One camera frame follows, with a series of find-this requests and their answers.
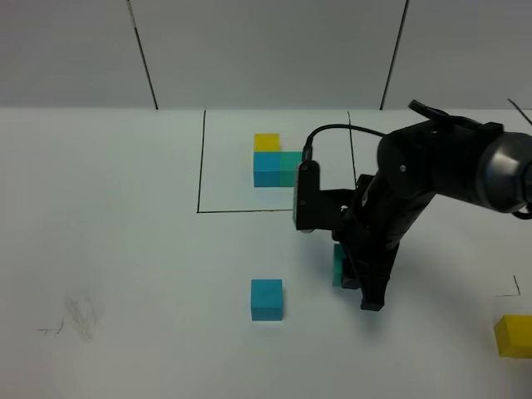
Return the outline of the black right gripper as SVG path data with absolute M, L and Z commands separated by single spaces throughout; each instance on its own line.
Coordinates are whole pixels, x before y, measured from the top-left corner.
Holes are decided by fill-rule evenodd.
M 425 191 L 398 197 L 381 175 L 360 175 L 358 194 L 350 215 L 355 227 L 349 234 L 333 234 L 345 253 L 340 286 L 361 289 L 361 309 L 380 311 L 400 241 L 432 200 Z

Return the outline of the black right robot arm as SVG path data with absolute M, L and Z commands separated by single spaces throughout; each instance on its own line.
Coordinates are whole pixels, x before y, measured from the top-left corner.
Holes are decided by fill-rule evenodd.
M 350 263 L 342 285 L 379 311 L 405 233 L 436 195 L 531 217 L 531 137 L 501 124 L 426 121 L 383 137 L 377 173 L 354 191 L 334 234 Z

